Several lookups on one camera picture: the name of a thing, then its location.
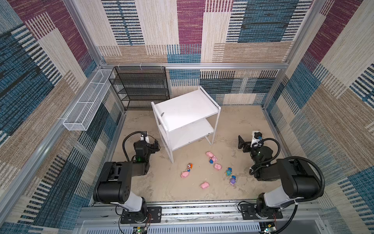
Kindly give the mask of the pink-haired doll figure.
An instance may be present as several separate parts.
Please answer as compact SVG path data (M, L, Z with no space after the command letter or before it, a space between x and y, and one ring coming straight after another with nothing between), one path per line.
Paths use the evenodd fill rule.
M212 152L206 152L206 155L209 157L210 164L214 164L218 160Z

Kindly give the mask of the purple penguin toy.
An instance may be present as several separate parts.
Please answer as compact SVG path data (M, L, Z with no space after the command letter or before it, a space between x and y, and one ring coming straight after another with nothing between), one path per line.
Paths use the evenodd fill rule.
M235 185L235 183L236 183L236 177L234 176L234 175L232 175L231 176L231 178L230 178L230 182L229 182L231 185Z

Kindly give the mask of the orange-haired doll figure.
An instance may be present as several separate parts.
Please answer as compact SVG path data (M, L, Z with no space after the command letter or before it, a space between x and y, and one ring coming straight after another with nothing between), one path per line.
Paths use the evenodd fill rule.
M193 164L192 164L192 163L189 163L189 164L187 165L187 172L190 172L192 168L193 168Z

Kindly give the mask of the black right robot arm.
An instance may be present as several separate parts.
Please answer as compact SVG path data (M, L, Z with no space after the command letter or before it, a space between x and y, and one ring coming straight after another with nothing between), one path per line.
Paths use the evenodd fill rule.
M325 189L322 170L311 160L303 157L280 159L265 146L268 138L255 131L251 141L238 137L238 148L249 153L254 164L249 174L258 181L280 180L280 187L271 192L261 193L255 203L240 202L238 211L244 220L282 218L281 209L299 202L313 201L321 197Z

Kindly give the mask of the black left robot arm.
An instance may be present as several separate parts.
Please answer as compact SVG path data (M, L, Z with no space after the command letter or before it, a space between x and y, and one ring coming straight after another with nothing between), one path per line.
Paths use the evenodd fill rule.
M135 155L129 158L126 141L133 135L140 135L140 140L133 144ZM157 139L149 143L146 131L135 131L125 137L122 149L126 157L124 162L106 162L93 190L96 203L114 205L119 216L119 224L150 223L152 214L147 208L145 198L131 191L132 178L145 176L150 169L150 157L160 151Z

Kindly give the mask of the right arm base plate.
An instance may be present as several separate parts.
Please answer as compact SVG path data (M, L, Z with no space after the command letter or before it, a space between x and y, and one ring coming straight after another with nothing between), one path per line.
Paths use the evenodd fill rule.
M241 203L238 206L239 212L242 214L243 220L259 220L259 219L282 219L283 215L280 208L258 207L254 203Z

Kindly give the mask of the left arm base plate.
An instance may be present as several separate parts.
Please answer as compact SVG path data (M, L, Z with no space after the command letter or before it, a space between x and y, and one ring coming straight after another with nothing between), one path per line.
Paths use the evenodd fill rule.
M160 223L162 216L161 206L151 206L142 208L139 212L126 212L123 211L120 224L146 224L146 223Z

